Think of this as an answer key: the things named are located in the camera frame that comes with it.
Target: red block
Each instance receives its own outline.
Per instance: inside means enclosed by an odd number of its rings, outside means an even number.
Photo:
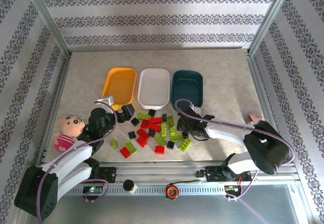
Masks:
[[[146,132],[144,131],[144,129],[139,129],[139,130],[136,131],[136,133],[137,133],[139,136],[143,137],[143,138],[145,139],[145,141],[147,141],[147,140],[150,138],[150,136],[148,135],[148,133],[146,133]]]
[[[162,118],[150,118],[150,124],[161,124]]]
[[[155,147],[155,153],[159,155],[164,155],[164,146],[162,145],[157,145]]]
[[[141,124],[141,128],[142,129],[147,129],[147,126],[149,125],[149,123],[150,122],[148,120],[143,119],[142,124]]]
[[[136,141],[139,143],[140,146],[146,146],[146,140],[142,136],[136,139]]]
[[[120,153],[122,153],[125,158],[128,158],[131,155],[130,151],[126,147],[122,148]]]
[[[161,126],[160,125],[156,125],[156,124],[149,124],[148,125],[148,129],[153,129],[153,130],[155,130],[158,133],[161,132]]]

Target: plastic tray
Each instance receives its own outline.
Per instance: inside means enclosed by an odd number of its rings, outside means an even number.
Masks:
[[[144,109],[163,109],[170,100],[170,73],[163,68],[147,68],[141,72],[138,102]]]
[[[132,103],[136,83],[136,72],[132,68],[113,68],[108,72],[102,98],[113,95],[119,106]]]
[[[174,107],[178,99],[188,99],[194,106],[201,107],[203,105],[203,76],[190,70],[178,70],[173,74],[171,88],[171,103]],[[179,102],[178,106],[184,108],[189,106],[187,102]]]

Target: table surface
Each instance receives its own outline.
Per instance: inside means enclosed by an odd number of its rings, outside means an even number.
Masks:
[[[73,53],[68,75],[58,112],[53,127],[53,133],[60,132],[58,119],[65,115],[85,115],[85,122],[92,109],[98,107],[93,104],[101,98],[107,73],[114,67],[130,67],[137,72],[133,105],[138,113],[148,113],[141,108],[137,101],[138,82],[140,73],[146,68],[164,68],[170,73],[170,86],[173,73],[180,69],[194,70],[204,78],[204,103],[201,107],[202,117],[205,114],[244,123],[248,121],[250,113],[261,113],[261,106],[255,91],[248,62],[243,50],[164,50],[164,51],[114,51],[114,52],[75,52]],[[156,117],[162,114],[173,115],[175,124],[178,116],[169,103],[165,109],[156,111]],[[165,154],[154,152],[157,142],[150,138],[147,146],[142,148],[133,139],[131,142],[137,152],[125,159],[120,149],[129,140],[128,132],[137,131],[130,121],[118,124],[116,130],[109,135],[100,150],[92,157],[100,162],[110,161],[181,161],[181,160],[224,160],[231,153],[241,153],[246,149],[236,143],[226,140],[209,139],[208,141],[192,141],[186,152],[178,147],[176,142],[173,150],[166,149]],[[110,145],[116,139],[118,148]],[[54,149],[54,138],[51,137],[45,162],[60,155]]]

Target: green lego brick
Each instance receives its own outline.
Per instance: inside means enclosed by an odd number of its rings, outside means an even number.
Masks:
[[[182,141],[182,140],[183,140],[182,134],[170,135],[170,141],[176,142],[176,141]]]
[[[168,121],[169,128],[174,128],[173,117],[172,116],[168,116],[167,117],[167,121]]]
[[[138,119],[146,119],[146,120],[149,120],[151,118],[151,116],[149,114],[138,114]]]
[[[186,149],[190,146],[190,143],[191,143],[191,141],[188,138],[186,138],[180,145],[179,150],[181,150],[182,152],[185,152]]]
[[[175,135],[176,134],[176,129],[174,127],[169,129],[170,135]]]
[[[113,148],[117,148],[117,140],[113,139],[113,140],[111,141],[111,147],[113,147]]]
[[[137,151],[130,141],[127,141],[125,146],[130,151],[131,154],[134,154]]]
[[[162,136],[160,134],[157,134],[154,139],[156,140],[156,142],[159,144],[159,145],[162,145],[162,146],[165,146],[167,145],[167,142],[162,138]]]
[[[164,123],[161,123],[161,135],[162,135],[162,137],[167,136],[167,125]]]

